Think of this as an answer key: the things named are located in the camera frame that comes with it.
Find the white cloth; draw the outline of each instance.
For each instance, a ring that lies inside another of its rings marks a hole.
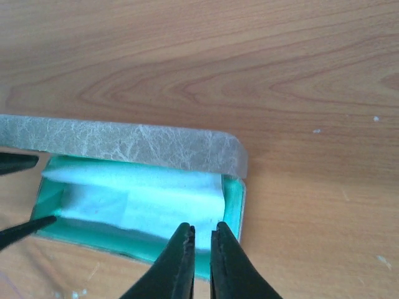
[[[210,250],[211,231],[224,216],[220,174],[76,159],[48,166],[42,175],[69,184],[61,217],[165,239],[188,222],[199,250]]]

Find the white speck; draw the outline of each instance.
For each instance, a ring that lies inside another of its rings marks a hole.
[[[347,195],[347,193],[342,189],[342,194],[344,195],[344,198],[349,201],[349,197]]]
[[[96,266],[94,267],[93,271],[89,274],[87,277],[87,281],[93,278],[94,274],[97,272],[97,270],[100,268],[100,263],[97,262]]]
[[[392,265],[391,265],[390,263],[388,263],[388,261],[386,260],[385,257],[383,257],[383,256],[381,256],[381,255],[378,255],[378,256],[377,256],[377,259],[378,259],[381,263],[384,263],[384,264],[388,267],[389,270],[392,270]]]
[[[359,279],[359,282],[361,282],[362,285],[366,285],[366,284],[364,283],[364,281],[363,281],[360,277],[358,277],[357,279]]]

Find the gray textured strip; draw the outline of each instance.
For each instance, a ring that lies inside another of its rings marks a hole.
[[[248,154],[228,133],[165,126],[0,115],[0,146],[245,178]]]

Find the lid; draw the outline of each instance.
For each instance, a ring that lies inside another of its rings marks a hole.
[[[245,178],[248,154],[225,132],[0,114],[0,146]]]

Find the wood grain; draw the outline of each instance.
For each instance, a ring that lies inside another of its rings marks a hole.
[[[389,0],[3,0],[0,112],[233,133],[251,158],[243,248],[284,298],[399,298],[398,15]],[[40,167],[1,178],[1,227],[29,218]],[[35,299],[118,298],[147,268],[35,238],[0,256]]]

